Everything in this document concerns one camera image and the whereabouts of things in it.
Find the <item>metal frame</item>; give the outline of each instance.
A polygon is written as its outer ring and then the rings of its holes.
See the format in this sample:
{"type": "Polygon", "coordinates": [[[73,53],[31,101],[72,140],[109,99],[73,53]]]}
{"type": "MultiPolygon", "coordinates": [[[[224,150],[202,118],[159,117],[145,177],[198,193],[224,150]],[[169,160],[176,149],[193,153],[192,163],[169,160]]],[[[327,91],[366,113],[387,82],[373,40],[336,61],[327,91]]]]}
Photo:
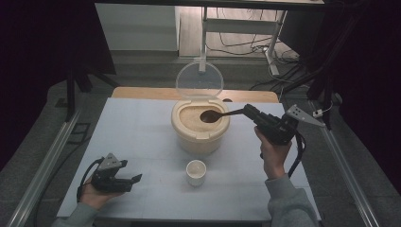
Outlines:
{"type": "MultiPolygon", "coordinates": [[[[316,110],[312,101],[309,101],[309,106],[313,111],[316,110]]],[[[359,186],[357,178],[355,177],[354,172],[349,166],[333,132],[328,128],[320,128],[320,129],[322,131],[323,137],[327,145],[329,146],[333,154],[333,158],[339,167],[342,178],[345,180],[348,190],[350,191],[351,196],[355,200],[357,209],[360,212],[360,216],[365,222],[365,225],[370,227],[380,226],[377,218],[375,217],[375,212],[372,209],[372,206],[369,203],[368,199],[366,198],[366,195],[363,192],[362,188],[359,186]]]]}
{"type": "Polygon", "coordinates": [[[206,33],[240,33],[240,34],[260,34],[271,35],[269,48],[264,51],[269,63],[269,70],[273,76],[279,76],[277,65],[275,64],[272,53],[280,34],[281,27],[286,17],[286,11],[280,11],[280,16],[276,22],[273,21],[249,21],[233,19],[207,19],[207,7],[204,7],[202,17],[202,35],[200,45],[200,72],[205,71],[206,63],[206,33]]]}
{"type": "Polygon", "coordinates": [[[44,160],[42,161],[39,169],[37,170],[35,176],[30,182],[24,196],[21,198],[20,203],[15,209],[14,213],[9,220],[8,227],[24,226],[27,218],[30,215],[35,204],[37,204],[37,199],[40,197],[44,186],[56,164],[59,156],[64,148],[67,139],[73,130],[75,124],[78,121],[82,108],[84,107],[86,96],[83,96],[82,101],[76,108],[75,113],[71,116],[69,122],[64,122],[61,129],[51,145],[49,151],[47,152],[44,160]]]}

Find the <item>dark background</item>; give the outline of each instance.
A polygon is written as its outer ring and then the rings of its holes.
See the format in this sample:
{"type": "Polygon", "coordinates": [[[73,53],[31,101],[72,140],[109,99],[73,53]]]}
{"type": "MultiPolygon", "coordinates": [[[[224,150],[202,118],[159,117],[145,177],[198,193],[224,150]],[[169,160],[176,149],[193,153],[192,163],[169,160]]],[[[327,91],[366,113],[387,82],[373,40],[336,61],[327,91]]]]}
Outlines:
{"type": "Polygon", "coordinates": [[[398,193],[401,4],[371,1],[331,72],[343,99],[340,113],[373,154],[398,193]]]}
{"type": "Polygon", "coordinates": [[[48,89],[71,70],[114,73],[89,0],[0,2],[1,169],[40,115],[48,89]]]}

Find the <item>metal bracket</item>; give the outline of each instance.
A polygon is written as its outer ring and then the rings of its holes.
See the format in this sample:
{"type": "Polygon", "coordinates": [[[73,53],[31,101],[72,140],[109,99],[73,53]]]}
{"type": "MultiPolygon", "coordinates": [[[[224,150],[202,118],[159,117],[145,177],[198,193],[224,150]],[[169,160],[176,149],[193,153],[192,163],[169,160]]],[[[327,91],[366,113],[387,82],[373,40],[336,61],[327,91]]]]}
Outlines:
{"type": "Polygon", "coordinates": [[[97,169],[106,170],[110,168],[120,168],[122,166],[121,162],[118,161],[112,153],[109,153],[97,169]]]}
{"type": "Polygon", "coordinates": [[[291,106],[287,112],[287,115],[299,120],[299,121],[303,121],[312,125],[316,125],[316,126],[320,126],[320,127],[325,127],[325,124],[318,121],[317,119],[315,119],[314,117],[312,117],[311,115],[307,114],[306,112],[304,112],[303,110],[301,110],[300,108],[297,107],[297,105],[293,105],[291,106]]]}

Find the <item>gray floor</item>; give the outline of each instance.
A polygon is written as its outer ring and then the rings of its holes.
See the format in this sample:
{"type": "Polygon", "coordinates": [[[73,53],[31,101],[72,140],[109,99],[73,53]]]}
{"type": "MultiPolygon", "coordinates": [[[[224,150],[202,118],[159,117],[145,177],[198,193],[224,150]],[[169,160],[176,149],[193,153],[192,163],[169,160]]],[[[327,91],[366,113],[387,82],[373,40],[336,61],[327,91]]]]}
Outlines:
{"type": "MultiPolygon", "coordinates": [[[[147,55],[134,53],[126,55],[113,54],[117,70],[116,76],[110,76],[125,86],[143,87],[174,87],[179,71],[190,59],[180,59],[170,55],[147,55]]],[[[267,74],[266,61],[256,60],[224,60],[209,59],[224,76],[225,89],[248,90],[258,81],[270,79],[267,74]]],[[[281,72],[286,72],[289,66],[282,65],[281,72]]],[[[90,76],[94,84],[93,91],[78,96],[86,98],[86,105],[78,120],[75,132],[84,131],[90,136],[96,127],[106,99],[113,88],[103,81],[90,76]]],[[[259,86],[256,90],[268,90],[269,86],[259,86]]],[[[280,96],[285,108],[296,103],[301,109],[311,111],[305,98],[306,88],[299,88],[289,94],[280,96]]],[[[6,226],[9,219],[23,197],[32,177],[49,150],[61,128],[66,115],[63,101],[66,98],[65,82],[53,86],[48,93],[48,101],[41,116],[31,129],[24,143],[19,147],[14,157],[0,173],[0,226],[6,226]]],[[[369,151],[361,144],[354,133],[347,127],[338,112],[339,103],[335,102],[331,110],[333,133],[336,135],[357,180],[365,192],[381,226],[399,226],[401,223],[401,199],[392,187],[383,171],[377,165],[369,151]]],[[[301,123],[300,132],[304,135],[308,149],[303,158],[306,176],[309,180],[316,203],[323,218],[322,225],[329,226],[365,226],[360,213],[351,197],[348,188],[341,177],[333,159],[331,150],[326,145],[323,135],[314,126],[301,123]]],[[[58,164],[69,153],[73,152],[61,167],[46,190],[38,210],[38,226],[49,226],[55,219],[63,196],[75,175],[80,157],[86,145],[78,147],[84,134],[72,134],[69,143],[65,145],[58,164]]],[[[26,221],[26,226],[33,226],[35,211],[32,211],[26,221]]],[[[131,226],[126,221],[97,220],[101,226],[131,226]]],[[[132,226],[260,226],[260,224],[196,224],[196,223],[162,223],[136,221],[132,226]]]]}

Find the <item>person's arm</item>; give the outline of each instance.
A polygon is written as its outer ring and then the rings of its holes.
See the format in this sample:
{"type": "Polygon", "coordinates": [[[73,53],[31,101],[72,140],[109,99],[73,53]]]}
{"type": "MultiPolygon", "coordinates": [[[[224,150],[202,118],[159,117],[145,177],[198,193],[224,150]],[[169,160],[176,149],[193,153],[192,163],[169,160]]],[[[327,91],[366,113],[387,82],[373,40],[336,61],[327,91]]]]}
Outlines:
{"type": "Polygon", "coordinates": [[[56,219],[52,227],[91,227],[98,211],[110,199],[123,193],[102,193],[91,185],[91,179],[82,187],[82,196],[76,209],[67,219],[56,219]]]}
{"type": "Polygon", "coordinates": [[[265,181],[270,192],[268,204],[271,215],[271,226],[319,226],[315,210],[302,188],[295,188],[284,170],[291,143],[286,146],[275,146],[255,127],[257,137],[262,142],[265,170],[268,179],[265,181]]]}

